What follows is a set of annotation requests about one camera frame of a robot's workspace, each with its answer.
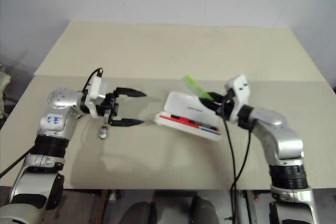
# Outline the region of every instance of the green object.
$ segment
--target green object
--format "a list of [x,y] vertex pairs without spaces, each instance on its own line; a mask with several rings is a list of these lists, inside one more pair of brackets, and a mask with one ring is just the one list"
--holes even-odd
[[193,78],[191,78],[190,76],[185,76],[183,79],[188,88],[195,94],[197,94],[198,97],[208,99],[210,101],[214,100],[211,95],[205,92],[203,88],[198,85],[198,83]]

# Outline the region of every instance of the blue stripe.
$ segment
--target blue stripe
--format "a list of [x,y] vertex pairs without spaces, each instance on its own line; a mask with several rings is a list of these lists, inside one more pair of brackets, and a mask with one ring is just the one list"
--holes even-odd
[[201,128],[201,130],[202,130],[202,131],[211,132],[211,133],[214,133],[214,134],[216,134],[216,135],[219,135],[219,133],[217,133],[217,132],[213,132],[213,131],[210,131],[210,130],[207,130],[207,129],[205,129],[205,128]]

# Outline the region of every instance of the table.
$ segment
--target table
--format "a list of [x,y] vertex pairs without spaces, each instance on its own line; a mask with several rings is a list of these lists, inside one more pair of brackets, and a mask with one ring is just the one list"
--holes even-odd
[[[220,45],[225,38],[230,42]],[[48,93],[61,86],[79,90],[96,66],[104,67],[109,91],[131,87],[148,95],[119,101],[120,116],[145,123],[111,128],[101,141],[101,120],[83,117],[67,148],[65,188],[227,189],[232,165],[225,138],[212,142],[157,126],[152,119],[169,91],[189,92],[181,81],[184,74],[203,80],[200,83],[208,90],[222,92],[225,80],[240,72],[250,80],[250,104],[284,114],[302,137],[310,185],[336,187],[336,97],[292,33],[267,28],[71,23],[0,131],[1,170],[33,145]],[[233,125],[230,130],[239,166],[247,132]],[[269,188],[262,152],[253,138],[239,189]],[[1,185],[11,185],[18,169],[8,173]]]

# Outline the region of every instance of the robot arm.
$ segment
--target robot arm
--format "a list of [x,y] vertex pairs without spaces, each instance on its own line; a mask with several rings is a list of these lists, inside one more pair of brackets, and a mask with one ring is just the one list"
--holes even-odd
[[248,103],[250,89],[244,75],[225,84],[225,96],[210,93],[215,102],[201,102],[224,119],[243,129],[252,128],[261,141],[269,165],[275,203],[270,205],[271,223],[318,224],[318,216],[311,188],[303,167],[303,142],[292,130],[286,118],[271,110],[253,108]]
[[101,76],[102,69],[82,91],[59,88],[48,96],[34,147],[25,157],[14,182],[9,204],[0,208],[1,224],[41,223],[45,211],[58,206],[64,182],[59,171],[63,169],[66,148],[80,116],[103,116],[105,124],[112,126],[142,123],[136,119],[117,121],[113,118],[118,112],[116,99],[119,95],[143,97],[145,94],[127,88],[116,88],[113,93],[107,93],[107,84]]

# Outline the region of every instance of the white wall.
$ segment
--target white wall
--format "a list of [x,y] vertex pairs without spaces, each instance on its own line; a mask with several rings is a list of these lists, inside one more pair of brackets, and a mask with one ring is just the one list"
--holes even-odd
[[290,27],[336,86],[335,18],[336,0],[0,0],[1,63],[19,96],[70,20]]

